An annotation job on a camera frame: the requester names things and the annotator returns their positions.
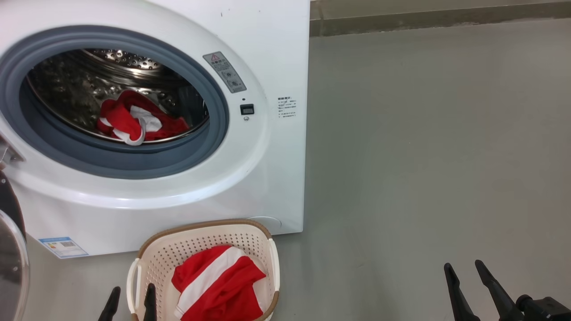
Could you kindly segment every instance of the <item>gray wall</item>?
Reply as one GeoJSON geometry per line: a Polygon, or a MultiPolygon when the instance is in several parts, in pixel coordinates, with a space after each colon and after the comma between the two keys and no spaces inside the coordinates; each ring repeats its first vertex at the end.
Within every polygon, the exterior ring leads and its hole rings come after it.
{"type": "Polygon", "coordinates": [[[317,0],[312,2],[312,19],[319,18],[317,6],[321,6],[324,19],[335,19],[555,1],[556,0],[317,0]]]}

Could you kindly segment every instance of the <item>concrete floor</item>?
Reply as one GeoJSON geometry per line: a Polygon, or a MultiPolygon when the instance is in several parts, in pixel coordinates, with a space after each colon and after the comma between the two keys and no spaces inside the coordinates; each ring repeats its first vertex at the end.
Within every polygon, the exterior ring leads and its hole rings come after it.
{"type": "MultiPolygon", "coordinates": [[[[571,306],[571,21],[311,40],[305,231],[276,237],[284,320],[482,320],[482,259],[515,300],[571,306]]],[[[30,242],[25,320],[94,320],[134,253],[30,242]]],[[[115,320],[130,320],[122,298],[115,320]]]]}

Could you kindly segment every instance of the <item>stainless steel drum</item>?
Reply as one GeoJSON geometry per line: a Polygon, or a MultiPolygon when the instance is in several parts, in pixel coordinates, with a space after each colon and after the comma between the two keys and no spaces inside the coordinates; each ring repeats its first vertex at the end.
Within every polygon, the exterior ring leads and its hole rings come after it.
{"type": "Polygon", "coordinates": [[[27,82],[64,123],[108,141],[122,142],[97,130],[100,107],[125,90],[145,95],[173,118],[183,117],[190,128],[144,144],[173,141],[208,121],[207,106],[188,81],[153,59],[123,50],[83,49],[52,56],[28,73],[27,82]]]}

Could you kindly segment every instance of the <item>white washing machine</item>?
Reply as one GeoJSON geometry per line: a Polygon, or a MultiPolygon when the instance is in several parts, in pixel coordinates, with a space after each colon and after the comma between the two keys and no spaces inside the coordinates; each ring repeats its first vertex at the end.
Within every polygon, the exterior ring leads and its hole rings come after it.
{"type": "Polygon", "coordinates": [[[207,220],[301,232],[308,25],[308,0],[0,1],[3,171],[26,231],[64,258],[207,220]],[[97,105],[126,89],[191,110],[190,129],[103,137],[97,105]]]}

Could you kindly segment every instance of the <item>beige laundry basket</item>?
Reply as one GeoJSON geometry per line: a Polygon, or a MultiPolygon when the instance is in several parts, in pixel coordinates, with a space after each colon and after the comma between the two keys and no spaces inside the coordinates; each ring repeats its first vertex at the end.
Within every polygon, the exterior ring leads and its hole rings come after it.
{"type": "Polygon", "coordinates": [[[127,276],[127,304],[132,319],[143,320],[147,287],[156,287],[157,320],[175,321],[180,293],[171,283],[174,268],[194,253],[217,245],[233,245],[258,258],[266,269],[270,307],[256,321],[270,320],[278,303],[280,266],[272,235],[258,222],[218,220],[173,228],[154,235],[139,250],[127,276]]]}

